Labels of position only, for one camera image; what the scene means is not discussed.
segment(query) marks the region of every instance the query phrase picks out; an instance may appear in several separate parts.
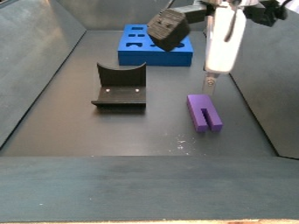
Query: hole in blue block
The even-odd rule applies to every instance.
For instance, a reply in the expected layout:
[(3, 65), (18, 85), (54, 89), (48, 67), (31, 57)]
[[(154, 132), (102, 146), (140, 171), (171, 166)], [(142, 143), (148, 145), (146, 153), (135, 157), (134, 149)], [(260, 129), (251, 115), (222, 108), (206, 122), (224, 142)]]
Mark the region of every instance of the hole in blue block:
[(132, 27), (132, 30), (135, 31), (142, 31), (144, 29), (144, 27)]
[(180, 43), (180, 44), (176, 46), (176, 48), (182, 48), (182, 47), (184, 47), (184, 43)]
[(126, 46), (143, 46), (143, 43), (126, 43)]

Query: metal wall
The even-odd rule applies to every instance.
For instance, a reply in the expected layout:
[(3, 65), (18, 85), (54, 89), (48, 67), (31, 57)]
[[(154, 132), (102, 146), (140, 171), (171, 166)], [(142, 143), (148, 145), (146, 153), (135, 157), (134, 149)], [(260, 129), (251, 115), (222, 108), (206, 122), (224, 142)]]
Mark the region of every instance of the metal wall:
[(299, 15), (247, 21), (232, 77), (280, 156), (299, 158)]
[[(154, 15), (167, 5), (168, 0), (58, 0), (88, 30), (123, 31), (127, 24), (147, 24)], [(176, 1), (172, 7), (190, 5), (192, 0)], [(196, 31), (206, 24), (192, 24)]]
[(78, 44), (86, 28), (55, 0), (0, 8), (0, 145)]

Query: slot in purple block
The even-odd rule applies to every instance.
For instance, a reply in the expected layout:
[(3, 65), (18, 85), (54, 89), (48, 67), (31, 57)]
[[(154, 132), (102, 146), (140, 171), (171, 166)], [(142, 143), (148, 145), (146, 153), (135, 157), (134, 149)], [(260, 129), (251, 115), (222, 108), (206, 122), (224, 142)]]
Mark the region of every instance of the slot in purple block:
[(211, 98), (206, 94), (190, 94), (187, 103), (196, 131), (203, 132), (208, 127), (211, 131), (220, 131), (223, 124)]

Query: black object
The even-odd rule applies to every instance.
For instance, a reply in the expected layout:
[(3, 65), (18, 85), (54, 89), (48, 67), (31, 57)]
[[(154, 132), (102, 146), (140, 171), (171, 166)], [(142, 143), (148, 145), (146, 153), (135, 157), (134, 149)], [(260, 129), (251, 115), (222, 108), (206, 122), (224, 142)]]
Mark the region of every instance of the black object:
[(147, 34), (156, 46), (170, 52), (190, 34), (191, 28), (184, 13), (167, 9), (148, 23)]
[(286, 0), (282, 5), (275, 0), (263, 0), (260, 3), (266, 7), (266, 11), (263, 17), (260, 19), (252, 19), (252, 21), (260, 25), (274, 26), (278, 19), (286, 20), (287, 12), (286, 12), (286, 4), (290, 3), (291, 0)]
[(127, 70), (112, 69), (98, 64), (102, 88), (96, 106), (146, 106), (146, 63)]

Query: purple rectangular block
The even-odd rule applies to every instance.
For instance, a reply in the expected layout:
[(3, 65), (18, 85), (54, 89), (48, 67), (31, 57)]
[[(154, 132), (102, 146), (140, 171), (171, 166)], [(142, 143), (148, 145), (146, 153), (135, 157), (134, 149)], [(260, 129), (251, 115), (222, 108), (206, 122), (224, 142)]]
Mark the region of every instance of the purple rectangular block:
[(187, 103), (196, 131), (203, 132), (208, 127), (211, 131), (220, 131), (223, 124), (211, 98), (206, 94), (190, 94)]

